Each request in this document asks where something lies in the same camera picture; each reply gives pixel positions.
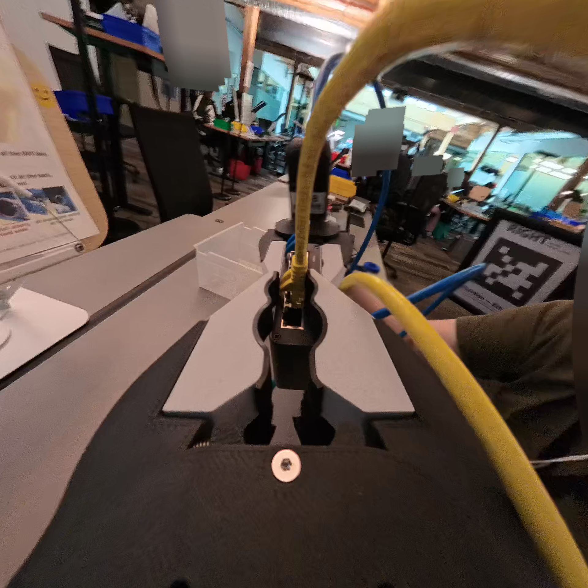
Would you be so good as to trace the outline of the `black ethernet splitter box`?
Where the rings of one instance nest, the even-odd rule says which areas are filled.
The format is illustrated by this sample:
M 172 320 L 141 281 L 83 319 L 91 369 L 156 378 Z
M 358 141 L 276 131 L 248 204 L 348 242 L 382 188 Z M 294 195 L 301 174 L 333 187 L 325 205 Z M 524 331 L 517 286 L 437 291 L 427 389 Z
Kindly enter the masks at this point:
M 269 346 L 273 380 L 280 389 L 304 391 L 313 385 L 314 351 L 325 326 L 315 304 L 317 291 L 318 284 L 308 271 L 301 308 L 293 307 L 286 294 L 277 294 Z

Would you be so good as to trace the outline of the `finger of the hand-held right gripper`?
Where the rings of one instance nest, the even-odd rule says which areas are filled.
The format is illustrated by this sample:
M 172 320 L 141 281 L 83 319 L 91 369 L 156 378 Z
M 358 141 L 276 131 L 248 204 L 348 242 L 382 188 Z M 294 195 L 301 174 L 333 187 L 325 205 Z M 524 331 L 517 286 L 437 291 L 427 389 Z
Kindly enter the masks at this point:
M 352 234 L 338 234 L 334 239 L 316 245 L 316 248 L 316 271 L 331 284 L 340 285 L 351 261 L 355 237 Z
M 277 272 L 282 276 L 286 268 L 287 240 L 276 233 L 265 233 L 259 240 L 259 255 L 264 274 Z

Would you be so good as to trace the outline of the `white stand base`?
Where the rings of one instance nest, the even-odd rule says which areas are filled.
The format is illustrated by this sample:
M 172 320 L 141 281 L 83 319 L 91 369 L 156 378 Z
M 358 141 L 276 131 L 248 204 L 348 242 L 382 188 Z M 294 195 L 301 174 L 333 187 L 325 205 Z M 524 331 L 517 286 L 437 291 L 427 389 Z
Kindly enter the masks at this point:
M 1 308 L 1 378 L 85 326 L 82 308 L 19 288 Z

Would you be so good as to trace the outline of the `person's right forearm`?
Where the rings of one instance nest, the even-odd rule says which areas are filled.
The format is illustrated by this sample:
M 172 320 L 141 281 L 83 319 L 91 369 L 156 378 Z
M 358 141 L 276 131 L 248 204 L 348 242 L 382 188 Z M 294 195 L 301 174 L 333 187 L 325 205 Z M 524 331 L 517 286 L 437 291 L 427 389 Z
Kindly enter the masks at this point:
M 573 306 L 556 300 L 427 323 L 477 378 L 573 387 Z

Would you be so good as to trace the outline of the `wooden board with instruction sheet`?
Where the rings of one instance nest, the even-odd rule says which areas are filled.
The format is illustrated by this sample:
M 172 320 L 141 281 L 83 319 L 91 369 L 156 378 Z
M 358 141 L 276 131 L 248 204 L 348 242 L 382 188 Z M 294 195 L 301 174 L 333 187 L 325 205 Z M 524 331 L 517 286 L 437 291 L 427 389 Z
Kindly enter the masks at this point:
M 1 266 L 97 249 L 105 208 L 55 93 L 1 26 Z

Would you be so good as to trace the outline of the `clear plastic bin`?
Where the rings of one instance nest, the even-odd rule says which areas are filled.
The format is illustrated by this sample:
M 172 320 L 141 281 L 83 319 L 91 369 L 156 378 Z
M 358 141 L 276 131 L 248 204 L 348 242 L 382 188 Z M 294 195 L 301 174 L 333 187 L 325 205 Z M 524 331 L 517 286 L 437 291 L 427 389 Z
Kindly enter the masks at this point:
M 259 243 L 265 231 L 243 223 L 196 243 L 200 288 L 231 300 L 267 273 Z

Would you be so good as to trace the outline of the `blue storage bin on cart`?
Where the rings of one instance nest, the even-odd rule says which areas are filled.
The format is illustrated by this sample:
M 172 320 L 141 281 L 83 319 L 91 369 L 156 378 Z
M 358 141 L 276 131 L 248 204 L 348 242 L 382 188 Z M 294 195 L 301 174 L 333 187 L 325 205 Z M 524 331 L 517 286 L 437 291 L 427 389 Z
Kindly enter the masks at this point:
M 82 91 L 55 91 L 61 112 L 72 120 L 89 119 L 89 103 L 85 92 Z M 95 95 L 96 108 L 99 116 L 113 116 L 114 110 L 110 97 Z

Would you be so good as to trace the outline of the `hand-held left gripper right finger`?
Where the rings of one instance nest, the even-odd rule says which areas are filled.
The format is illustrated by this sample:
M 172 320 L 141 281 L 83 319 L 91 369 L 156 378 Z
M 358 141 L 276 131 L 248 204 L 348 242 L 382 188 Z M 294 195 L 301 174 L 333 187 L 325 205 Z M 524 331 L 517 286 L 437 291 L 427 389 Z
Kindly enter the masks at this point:
M 415 409 L 371 315 L 311 270 L 326 331 L 313 350 L 324 417 L 400 417 Z

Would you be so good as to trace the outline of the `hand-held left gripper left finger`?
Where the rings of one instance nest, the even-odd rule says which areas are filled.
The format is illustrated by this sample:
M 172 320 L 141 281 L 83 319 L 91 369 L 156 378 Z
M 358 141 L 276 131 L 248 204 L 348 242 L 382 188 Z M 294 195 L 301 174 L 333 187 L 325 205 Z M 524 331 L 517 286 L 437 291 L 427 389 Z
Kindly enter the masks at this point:
M 256 418 L 255 391 L 269 374 L 259 333 L 278 273 L 268 272 L 212 314 L 163 405 L 167 416 Z

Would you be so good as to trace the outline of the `framed tag sign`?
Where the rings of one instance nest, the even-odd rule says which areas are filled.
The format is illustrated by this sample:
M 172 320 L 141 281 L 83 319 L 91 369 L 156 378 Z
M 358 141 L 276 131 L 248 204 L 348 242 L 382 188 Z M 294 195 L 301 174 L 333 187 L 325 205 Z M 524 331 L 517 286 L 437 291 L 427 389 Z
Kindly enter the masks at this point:
M 482 273 L 450 299 L 475 315 L 574 297 L 583 236 L 507 210 L 498 210 L 459 271 Z

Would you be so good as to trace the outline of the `black office chair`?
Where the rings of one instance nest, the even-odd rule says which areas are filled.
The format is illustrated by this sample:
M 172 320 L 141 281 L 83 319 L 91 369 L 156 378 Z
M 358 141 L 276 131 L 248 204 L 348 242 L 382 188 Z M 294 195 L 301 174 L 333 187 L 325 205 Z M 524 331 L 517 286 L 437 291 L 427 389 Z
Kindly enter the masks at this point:
M 191 115 L 139 104 L 130 104 L 129 112 L 160 221 L 212 213 L 213 193 Z

